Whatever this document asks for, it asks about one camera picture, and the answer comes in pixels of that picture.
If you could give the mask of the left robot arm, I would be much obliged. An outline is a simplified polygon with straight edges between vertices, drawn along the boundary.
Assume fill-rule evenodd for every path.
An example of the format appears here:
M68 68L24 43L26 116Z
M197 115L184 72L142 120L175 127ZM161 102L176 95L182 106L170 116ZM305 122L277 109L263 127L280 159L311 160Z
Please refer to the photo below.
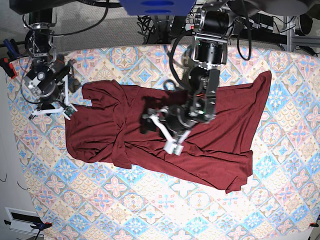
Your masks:
M197 124L208 124L216 118L217 88L220 67L227 63L228 40L240 35L244 27L251 29L249 17L259 11L277 16L298 16L307 12L312 0L209 0L198 8L194 28L182 32L169 54L169 66L175 80L188 91L182 105L148 109L143 118L153 122L164 137L164 150L180 155L183 141ZM191 69L188 85L184 85L173 66L173 57L179 41L193 36L189 59Z

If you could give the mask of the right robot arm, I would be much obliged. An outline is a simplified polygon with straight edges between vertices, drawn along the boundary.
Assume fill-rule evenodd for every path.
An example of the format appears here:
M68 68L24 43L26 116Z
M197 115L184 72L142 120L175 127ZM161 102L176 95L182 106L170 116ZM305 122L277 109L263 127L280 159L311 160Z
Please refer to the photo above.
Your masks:
M24 40L31 68L22 78L35 105L33 116L62 114L70 120L77 109L69 100L70 66L59 62L53 40L52 28L56 25L54 8L65 4L64 0L11 0L9 7L23 17L28 29Z

